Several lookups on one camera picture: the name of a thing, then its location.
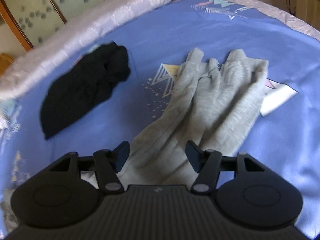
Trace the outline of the grey sweatpants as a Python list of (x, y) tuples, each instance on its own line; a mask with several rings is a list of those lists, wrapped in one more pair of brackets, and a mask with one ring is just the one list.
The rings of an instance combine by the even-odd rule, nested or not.
[(188, 141), (231, 157), (246, 139), (260, 113), (269, 62), (241, 49), (222, 65), (203, 56), (199, 49), (188, 54), (162, 116), (132, 140), (118, 174), (124, 186), (191, 186), (197, 173), (185, 153)]

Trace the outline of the frosted glass wardrobe door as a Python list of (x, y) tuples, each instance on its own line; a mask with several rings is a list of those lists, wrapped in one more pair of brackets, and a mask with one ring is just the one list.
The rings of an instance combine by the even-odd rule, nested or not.
[(1, 16), (21, 46), (43, 44), (67, 22), (104, 0), (1, 0)]

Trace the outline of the black folded garment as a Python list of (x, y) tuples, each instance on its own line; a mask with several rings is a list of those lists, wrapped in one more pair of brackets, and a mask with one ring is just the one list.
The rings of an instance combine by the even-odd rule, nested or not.
[(40, 110), (46, 140), (71, 126), (112, 96), (114, 88), (131, 73), (124, 46), (103, 44), (85, 54), (48, 89)]

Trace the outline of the pale pink quilt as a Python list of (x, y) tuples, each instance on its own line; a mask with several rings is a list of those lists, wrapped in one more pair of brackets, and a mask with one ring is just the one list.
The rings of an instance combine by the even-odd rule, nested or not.
[[(55, 35), (15, 62), (1, 76), (1, 99), (19, 98), (82, 48), (117, 27), (176, 0), (106, 0), (71, 20)], [(285, 25), (319, 39), (319, 31), (291, 14), (258, 0), (229, 0), (258, 9)]]

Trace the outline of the blue patterned bed sheet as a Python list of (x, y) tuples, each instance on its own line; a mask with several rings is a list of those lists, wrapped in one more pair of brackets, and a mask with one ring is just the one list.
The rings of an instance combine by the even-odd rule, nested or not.
[[(39, 113), (50, 85), (93, 47), (125, 46), (131, 74), (111, 98), (50, 140)], [(297, 227), (319, 234), (319, 41), (230, 0), (182, 0), (160, 7), (79, 49), (10, 112), (1, 133), (1, 190), (16, 187), (67, 152), (90, 155), (132, 140), (166, 109), (180, 65), (193, 48), (219, 64), (242, 49), (269, 62), (266, 100), (241, 149), (292, 183), (304, 200)]]

